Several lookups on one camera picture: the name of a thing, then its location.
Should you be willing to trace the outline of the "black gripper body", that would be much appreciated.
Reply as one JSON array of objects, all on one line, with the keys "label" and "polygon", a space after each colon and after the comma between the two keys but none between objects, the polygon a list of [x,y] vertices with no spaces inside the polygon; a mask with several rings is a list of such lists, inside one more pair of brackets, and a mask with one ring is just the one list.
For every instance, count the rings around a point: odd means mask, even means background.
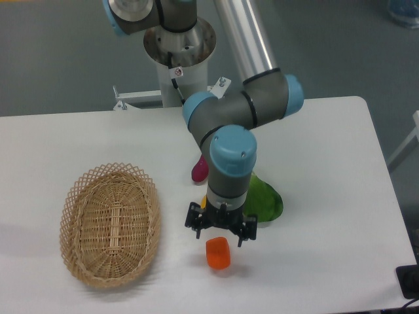
[{"label": "black gripper body", "polygon": [[243,208],[242,205],[237,209],[230,210],[225,204],[216,208],[207,202],[204,211],[204,228],[221,228],[230,230],[233,234],[242,234],[244,229]]}]

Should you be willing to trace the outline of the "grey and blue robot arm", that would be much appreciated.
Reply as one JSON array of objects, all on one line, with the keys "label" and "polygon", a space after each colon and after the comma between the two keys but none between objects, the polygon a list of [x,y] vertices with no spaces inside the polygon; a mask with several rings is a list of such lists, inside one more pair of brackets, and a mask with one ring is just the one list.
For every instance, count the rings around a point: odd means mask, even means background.
[{"label": "grey and blue robot arm", "polygon": [[164,66],[187,128],[208,164],[206,205],[191,203],[185,226],[196,233],[226,229],[239,241],[255,239],[257,217],[244,213],[257,159],[252,129],[294,114],[304,103],[297,78],[283,74],[275,62],[256,3],[215,2],[244,87],[223,97],[206,88],[184,92],[174,73],[202,64],[215,48],[215,33],[199,18],[195,1],[104,1],[103,7],[116,33],[144,32],[144,47]]}]

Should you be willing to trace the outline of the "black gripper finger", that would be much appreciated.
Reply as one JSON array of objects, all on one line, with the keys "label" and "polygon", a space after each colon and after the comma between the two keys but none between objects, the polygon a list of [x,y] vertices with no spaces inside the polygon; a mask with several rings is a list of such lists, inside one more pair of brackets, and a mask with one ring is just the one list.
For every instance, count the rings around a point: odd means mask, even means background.
[{"label": "black gripper finger", "polygon": [[230,226],[230,231],[238,236],[238,247],[242,246],[244,241],[256,240],[257,237],[257,215],[241,215]]},{"label": "black gripper finger", "polygon": [[190,202],[185,219],[185,227],[190,228],[196,233],[196,239],[200,238],[202,230],[208,229],[210,220],[208,219],[206,210],[195,202]]}]

